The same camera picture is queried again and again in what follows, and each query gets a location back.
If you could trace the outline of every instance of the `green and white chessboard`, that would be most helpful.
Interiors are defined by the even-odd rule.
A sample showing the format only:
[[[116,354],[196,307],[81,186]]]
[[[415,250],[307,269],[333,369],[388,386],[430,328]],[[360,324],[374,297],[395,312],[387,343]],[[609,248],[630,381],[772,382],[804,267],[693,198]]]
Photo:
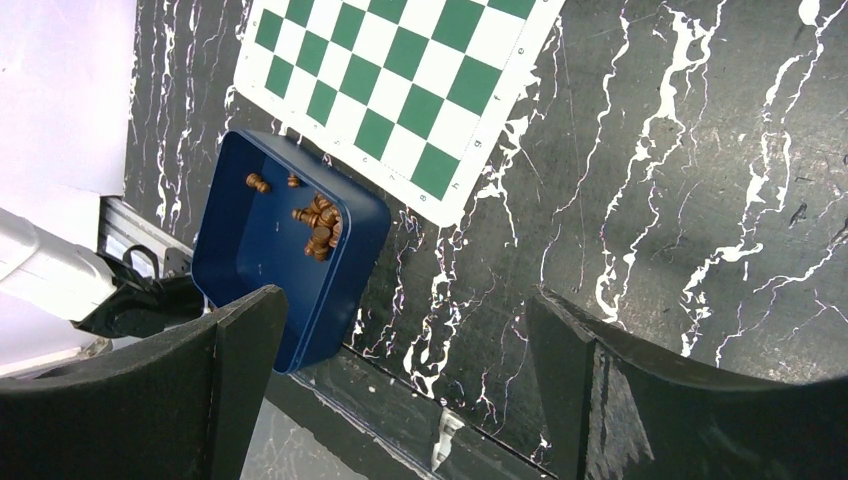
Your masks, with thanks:
[[[447,227],[565,0],[256,0],[246,98]]]

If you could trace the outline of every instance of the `blue bin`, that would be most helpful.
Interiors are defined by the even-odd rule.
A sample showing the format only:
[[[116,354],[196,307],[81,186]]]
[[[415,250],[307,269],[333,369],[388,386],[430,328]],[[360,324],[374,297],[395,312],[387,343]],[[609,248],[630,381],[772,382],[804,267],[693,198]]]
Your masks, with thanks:
[[[245,184],[254,172],[271,185],[270,193]],[[288,187],[289,173],[301,187]],[[324,262],[304,255],[312,231],[291,214],[307,207],[316,191],[338,207],[344,225]],[[216,306],[264,285],[282,288],[289,312],[274,370],[293,372],[341,348],[390,224],[385,202],[291,140],[229,132],[194,249],[194,283]]]

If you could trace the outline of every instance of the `black marble table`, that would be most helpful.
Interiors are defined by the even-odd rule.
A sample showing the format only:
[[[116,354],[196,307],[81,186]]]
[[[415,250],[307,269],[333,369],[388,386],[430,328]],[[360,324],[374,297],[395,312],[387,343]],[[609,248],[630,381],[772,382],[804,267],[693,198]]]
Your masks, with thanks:
[[[542,465],[538,284],[721,368],[846,373],[845,7],[568,0],[461,225],[382,194],[349,346]],[[125,200],[188,245],[224,132],[283,133],[232,87],[249,9],[139,0]]]

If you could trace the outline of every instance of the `marble tabletop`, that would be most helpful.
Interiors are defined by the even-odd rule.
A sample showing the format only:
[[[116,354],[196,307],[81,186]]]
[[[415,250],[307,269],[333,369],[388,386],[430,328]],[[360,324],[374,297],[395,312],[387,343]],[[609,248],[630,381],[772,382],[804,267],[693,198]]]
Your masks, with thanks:
[[[348,345],[541,465],[539,284],[724,369],[844,374],[846,3],[568,0],[461,224],[378,191]],[[125,200],[188,245],[224,133],[284,133],[232,86],[249,9],[139,0]]]

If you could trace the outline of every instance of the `green square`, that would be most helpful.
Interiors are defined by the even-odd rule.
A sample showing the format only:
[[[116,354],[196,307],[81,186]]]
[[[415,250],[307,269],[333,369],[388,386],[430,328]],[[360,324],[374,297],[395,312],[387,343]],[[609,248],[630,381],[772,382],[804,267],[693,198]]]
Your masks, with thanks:
[[[353,55],[342,80],[341,91],[359,103],[368,105],[379,75],[380,67]]]
[[[343,3],[342,9],[339,11],[339,18],[336,20],[336,28],[333,29],[333,36],[330,39],[333,43],[353,50],[353,44],[356,43],[356,37],[359,36],[363,18],[365,18],[365,12]]]
[[[290,0],[289,8],[286,10],[286,18],[292,22],[306,27],[309,15],[312,13],[312,4],[315,0]]]
[[[362,120],[359,133],[356,135],[353,144],[368,155],[380,160],[383,157],[383,152],[386,151],[386,145],[389,143],[389,137],[392,136],[394,127],[395,125],[391,121],[368,110],[365,112],[365,118]]]
[[[392,23],[400,22],[404,8],[406,8],[406,0],[371,0],[371,4],[368,5],[369,12]]]
[[[259,29],[256,31],[256,43],[268,50],[274,51],[277,46],[277,38],[283,27],[283,19],[274,12],[264,10],[259,20]]]
[[[318,71],[321,70],[321,63],[324,61],[328,43],[330,42],[307,30],[306,35],[303,36],[300,53],[297,55],[297,66],[317,76]]]
[[[417,33],[398,28],[386,58],[386,68],[407,80],[414,79],[428,42],[429,40]]]
[[[444,102],[442,97],[433,95],[418,85],[412,85],[400,112],[398,124],[426,140]]]
[[[501,71],[497,68],[465,57],[448,92],[448,100],[477,115],[483,115],[500,76]]]
[[[527,20],[536,0],[489,0],[489,6]]]
[[[412,174],[412,183],[441,200],[458,166],[459,160],[428,143]]]
[[[330,111],[333,109],[333,103],[336,101],[336,93],[336,89],[318,80],[318,83],[315,84],[315,91],[312,92],[312,99],[309,100],[306,114],[326,127],[327,119],[330,118]]]
[[[433,40],[464,52],[474,36],[483,8],[471,0],[448,0],[436,24]]]
[[[274,57],[274,60],[271,61],[271,68],[268,69],[265,88],[275,93],[278,97],[285,98],[286,90],[288,90],[289,82],[291,81],[292,71],[294,71],[294,65],[280,57]]]

